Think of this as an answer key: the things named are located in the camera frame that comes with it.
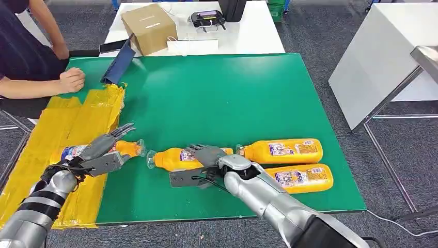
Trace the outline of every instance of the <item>green crate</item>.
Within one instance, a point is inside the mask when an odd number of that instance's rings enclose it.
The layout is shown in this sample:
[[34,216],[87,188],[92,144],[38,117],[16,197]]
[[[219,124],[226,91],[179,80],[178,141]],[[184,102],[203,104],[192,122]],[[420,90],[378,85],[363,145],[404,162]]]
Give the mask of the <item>green crate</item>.
[[285,0],[268,0],[268,4],[277,4],[277,5],[284,5],[286,3]]
[[269,12],[271,13],[274,22],[281,22],[285,6],[280,4],[268,4]]

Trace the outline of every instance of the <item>white table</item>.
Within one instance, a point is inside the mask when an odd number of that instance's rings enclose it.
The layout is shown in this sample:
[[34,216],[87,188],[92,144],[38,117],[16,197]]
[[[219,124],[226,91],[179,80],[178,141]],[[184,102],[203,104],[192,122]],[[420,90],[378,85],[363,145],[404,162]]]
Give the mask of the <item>white table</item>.
[[[156,3],[123,3],[120,5],[109,29],[105,43],[123,40],[128,34],[121,20],[121,14]],[[218,50],[209,54],[266,54],[284,53],[283,44],[272,21],[265,1],[250,1],[246,3],[240,22],[225,23],[226,30],[219,27],[218,31],[203,33],[188,23],[188,17],[197,11],[221,10],[218,2],[166,2],[158,3],[175,21],[179,40],[218,39]],[[135,56],[141,56],[137,48]],[[101,57],[115,57],[116,52],[101,54]],[[148,56],[179,55],[162,49]]]
[[378,115],[391,101],[438,100],[438,52],[432,49],[438,45],[437,23],[437,3],[373,4],[328,80],[350,129],[365,128],[408,204],[412,213],[399,220],[437,213],[438,206],[417,209],[368,122],[438,117]]

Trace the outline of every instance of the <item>cardboard box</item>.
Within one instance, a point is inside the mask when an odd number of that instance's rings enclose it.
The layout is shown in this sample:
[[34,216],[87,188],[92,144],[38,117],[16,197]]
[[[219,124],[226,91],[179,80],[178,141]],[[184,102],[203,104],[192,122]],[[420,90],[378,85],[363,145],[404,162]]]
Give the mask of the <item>cardboard box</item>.
[[167,47],[167,37],[178,39],[175,22],[158,5],[128,11],[122,14],[128,35],[134,33],[132,43],[143,55]]

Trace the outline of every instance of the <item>black bag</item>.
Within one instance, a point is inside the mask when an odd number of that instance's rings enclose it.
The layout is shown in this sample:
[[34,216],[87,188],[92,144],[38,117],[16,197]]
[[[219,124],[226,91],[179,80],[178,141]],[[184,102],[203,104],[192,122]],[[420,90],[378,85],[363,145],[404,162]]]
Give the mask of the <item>black bag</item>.
[[227,22],[240,22],[246,0],[219,0],[222,14]]

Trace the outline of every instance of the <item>dark shirt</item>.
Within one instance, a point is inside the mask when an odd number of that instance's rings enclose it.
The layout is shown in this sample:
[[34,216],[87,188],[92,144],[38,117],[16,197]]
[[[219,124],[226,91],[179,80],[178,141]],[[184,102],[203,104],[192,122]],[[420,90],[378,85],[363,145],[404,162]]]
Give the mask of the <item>dark shirt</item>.
[[28,5],[29,0],[0,0],[0,79],[59,79],[65,61],[41,44],[14,14],[23,12]]

